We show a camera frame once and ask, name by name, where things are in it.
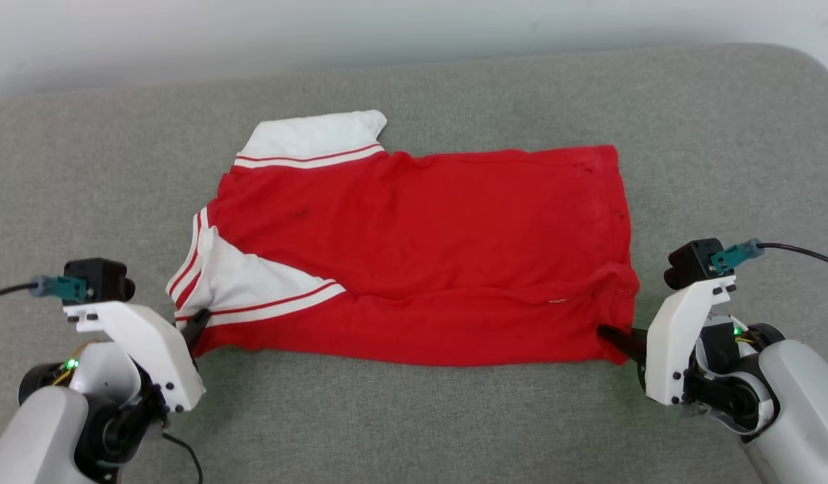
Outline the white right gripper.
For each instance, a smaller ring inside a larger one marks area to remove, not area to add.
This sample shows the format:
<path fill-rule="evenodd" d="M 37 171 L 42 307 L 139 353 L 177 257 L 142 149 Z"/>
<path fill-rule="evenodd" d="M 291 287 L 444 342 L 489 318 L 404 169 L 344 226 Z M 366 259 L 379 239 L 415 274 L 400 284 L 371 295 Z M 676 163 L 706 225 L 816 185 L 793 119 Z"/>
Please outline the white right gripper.
<path fill-rule="evenodd" d="M 681 402 L 689 358 L 712 307 L 730 300 L 736 276 L 693 283 L 669 295 L 648 330 L 599 325 L 597 335 L 639 365 L 645 365 L 646 396 L 663 405 Z"/>

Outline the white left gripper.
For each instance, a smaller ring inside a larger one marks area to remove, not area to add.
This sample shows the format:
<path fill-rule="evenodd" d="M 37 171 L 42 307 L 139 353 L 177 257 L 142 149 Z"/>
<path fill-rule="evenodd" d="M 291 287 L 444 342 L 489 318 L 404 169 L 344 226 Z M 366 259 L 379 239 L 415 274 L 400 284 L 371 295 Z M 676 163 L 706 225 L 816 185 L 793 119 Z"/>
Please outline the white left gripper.
<path fill-rule="evenodd" d="M 192 356 L 211 319 L 208 309 L 189 316 L 181 333 L 154 310 L 122 301 L 63 307 L 76 318 L 78 333 L 104 333 L 124 350 L 153 383 L 162 387 L 170 407 L 193 410 L 206 393 Z"/>

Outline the red and white garment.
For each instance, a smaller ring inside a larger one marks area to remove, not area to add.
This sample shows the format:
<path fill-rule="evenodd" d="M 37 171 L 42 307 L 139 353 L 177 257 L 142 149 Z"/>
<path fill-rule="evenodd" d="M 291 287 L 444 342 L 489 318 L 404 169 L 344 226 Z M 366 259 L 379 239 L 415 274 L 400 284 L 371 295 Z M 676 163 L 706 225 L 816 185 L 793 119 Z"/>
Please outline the red and white garment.
<path fill-rule="evenodd" d="M 167 283 L 194 354 L 290 350 L 423 366 L 626 357 L 640 288 L 614 146 L 416 157 L 377 110 L 265 120 Z"/>

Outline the grey fabric sofa cushion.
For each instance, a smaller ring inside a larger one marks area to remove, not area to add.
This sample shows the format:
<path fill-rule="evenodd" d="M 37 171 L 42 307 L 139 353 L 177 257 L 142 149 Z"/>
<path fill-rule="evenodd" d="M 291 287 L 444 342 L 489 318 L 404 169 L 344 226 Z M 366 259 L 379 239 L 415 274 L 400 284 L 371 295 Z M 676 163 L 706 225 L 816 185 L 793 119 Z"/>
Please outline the grey fabric sofa cushion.
<path fill-rule="evenodd" d="M 2 101 L 0 288 L 107 257 L 167 317 L 192 215 L 257 123 L 368 108 L 383 146 L 414 155 L 616 146 L 637 325 L 691 239 L 828 254 L 828 70 L 781 46 L 660 47 Z M 207 394 L 172 431 L 204 484 L 756 484 L 724 426 L 649 401 L 632 365 L 199 365 Z"/>

